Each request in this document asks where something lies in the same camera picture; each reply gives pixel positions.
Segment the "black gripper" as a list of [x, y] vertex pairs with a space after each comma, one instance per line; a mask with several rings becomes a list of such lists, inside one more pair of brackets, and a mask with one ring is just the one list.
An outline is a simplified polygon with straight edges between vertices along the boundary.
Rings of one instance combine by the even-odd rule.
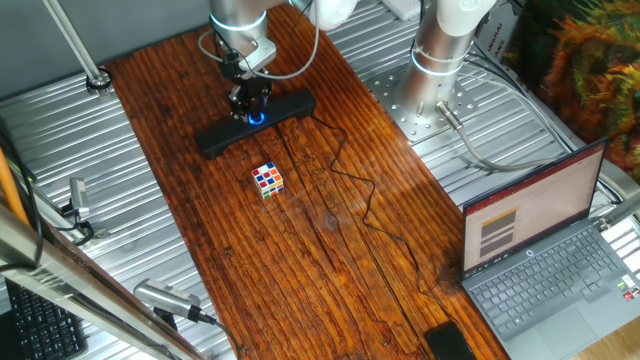
[[237, 52], [226, 52], [219, 68], [223, 77], [234, 83], [228, 95], [230, 116], [245, 122], [245, 108], [256, 108], [254, 113], [257, 115], [264, 112], [272, 92], [272, 82], [243, 70], [242, 64], [245, 62]]

